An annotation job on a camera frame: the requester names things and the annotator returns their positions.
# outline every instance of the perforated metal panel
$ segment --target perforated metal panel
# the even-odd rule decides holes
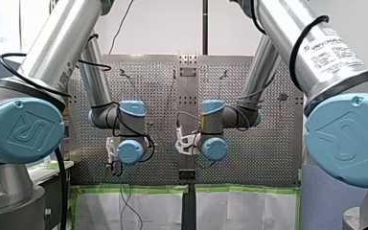
[[[104,62],[112,66],[107,76],[115,102],[143,100],[146,103],[147,132],[156,144],[153,158],[146,164],[135,166],[134,173],[125,181],[138,184],[177,184],[177,153],[173,146],[176,111],[174,76],[178,57],[108,56],[104,57]],[[122,70],[129,79],[121,76]],[[106,137],[112,136],[112,132],[90,126],[87,123],[89,109],[83,82],[79,78],[77,135],[81,161],[73,171],[73,183],[117,182],[118,178],[112,176],[104,166],[107,160]]]
[[[234,104],[243,90],[251,60],[199,57],[199,98]],[[262,122],[246,132],[226,129],[229,157],[207,169],[198,167],[197,182],[296,185],[301,166],[303,96],[294,88],[282,62],[275,81],[265,91]],[[287,94],[286,101],[280,100],[281,94]],[[199,157],[198,165],[208,166],[208,162]]]
[[[112,65],[107,73],[115,101],[143,100],[147,106],[149,134],[156,143],[156,153],[146,164],[135,167],[127,182],[136,184],[177,184],[178,165],[175,143],[176,56],[107,56]],[[250,70],[251,57],[198,57],[198,104],[205,99],[224,99],[232,104],[242,91]],[[121,69],[130,76],[121,76]],[[227,78],[220,80],[227,70]],[[288,69],[283,64],[277,79],[266,91],[263,122],[246,132],[227,130],[230,156],[212,168],[197,170],[196,183],[241,183],[291,186],[301,167],[301,93],[294,90]],[[97,184],[117,182],[105,168],[106,137],[111,131],[87,123],[89,103],[81,78],[78,80],[76,113],[77,145],[80,162],[73,171],[73,183]],[[288,95],[279,101],[279,94]],[[199,157],[199,165],[207,165]]]

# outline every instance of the white paper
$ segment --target white paper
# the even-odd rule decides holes
[[[0,0],[0,55],[20,52],[19,0]]]
[[[22,53],[28,53],[49,18],[47,0],[20,0]]]
[[[132,194],[128,204],[138,212],[144,230],[180,230],[182,194]],[[120,229],[120,214],[124,209],[120,194],[84,194],[77,200],[76,229]],[[137,216],[125,208],[124,229],[139,230]]]

